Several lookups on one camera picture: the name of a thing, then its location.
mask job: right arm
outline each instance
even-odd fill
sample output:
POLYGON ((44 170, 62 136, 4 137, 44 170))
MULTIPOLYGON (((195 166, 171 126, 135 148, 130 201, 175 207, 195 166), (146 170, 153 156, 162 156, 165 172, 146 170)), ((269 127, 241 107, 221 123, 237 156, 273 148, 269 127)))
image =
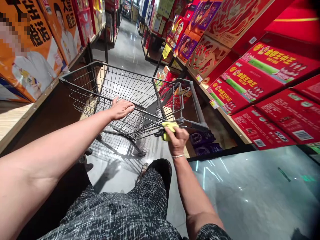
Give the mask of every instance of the right arm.
MULTIPOLYGON (((183 150, 189 134, 185 129, 177 127, 174 129, 176 135, 167 127, 165 128, 171 138, 169 149, 172 156, 180 156, 184 154, 183 150)), ((181 201, 186 212, 189 238, 195 240, 200 229, 208 223, 216 224, 223 229, 222 221, 200 186, 185 156, 174 158, 173 163, 177 173, 181 201)))

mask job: hand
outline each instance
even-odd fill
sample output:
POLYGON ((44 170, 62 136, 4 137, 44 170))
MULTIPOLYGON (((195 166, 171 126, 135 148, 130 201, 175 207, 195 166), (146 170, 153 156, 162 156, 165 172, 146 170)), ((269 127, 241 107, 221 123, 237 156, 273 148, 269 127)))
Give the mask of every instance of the hand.
POLYGON ((134 104, 127 100, 121 99, 119 97, 115 97, 112 101, 112 106, 108 109, 111 113, 111 120, 120 120, 128 115, 128 113, 134 110, 134 104))
POLYGON ((169 150, 172 156, 180 156, 184 154, 184 146, 189 139, 189 133, 183 128, 173 127, 176 135, 168 127, 165 127, 171 141, 169 142, 169 150))

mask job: barcode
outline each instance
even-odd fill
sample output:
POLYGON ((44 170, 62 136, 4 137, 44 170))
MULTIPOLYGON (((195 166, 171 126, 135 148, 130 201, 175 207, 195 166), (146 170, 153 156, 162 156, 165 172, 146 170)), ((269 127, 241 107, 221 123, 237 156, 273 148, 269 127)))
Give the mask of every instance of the barcode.
POLYGON ((299 138, 301 141, 313 139, 306 131, 300 130, 296 132, 292 132, 297 138, 299 138))
POLYGON ((256 38, 256 37, 253 37, 253 38, 250 39, 249 43, 250 43, 250 44, 253 44, 256 40, 257 40, 257 38, 256 38))
POLYGON ((253 141, 258 147, 265 147, 266 146, 261 139, 256 139, 253 141))

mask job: purple box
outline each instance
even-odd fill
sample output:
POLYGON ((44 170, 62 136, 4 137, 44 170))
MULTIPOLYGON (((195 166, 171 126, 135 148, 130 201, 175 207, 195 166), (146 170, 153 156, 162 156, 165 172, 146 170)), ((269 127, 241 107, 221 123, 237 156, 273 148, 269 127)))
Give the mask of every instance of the purple box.
POLYGON ((197 156, 205 156, 210 153, 220 152, 222 148, 219 143, 210 143, 194 149, 197 156))
POLYGON ((210 131, 196 131, 189 136, 189 139, 193 146, 204 145, 216 140, 214 135, 210 131))

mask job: left hand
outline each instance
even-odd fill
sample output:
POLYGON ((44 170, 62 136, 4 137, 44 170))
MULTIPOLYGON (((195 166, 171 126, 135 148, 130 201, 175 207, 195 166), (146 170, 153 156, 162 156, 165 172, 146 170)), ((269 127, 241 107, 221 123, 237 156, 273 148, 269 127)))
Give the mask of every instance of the left hand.
POLYGON ((134 110, 134 104, 124 99, 120 99, 119 97, 115 97, 112 101, 112 106, 109 109, 111 113, 111 120, 120 120, 128 115, 128 113, 134 110))

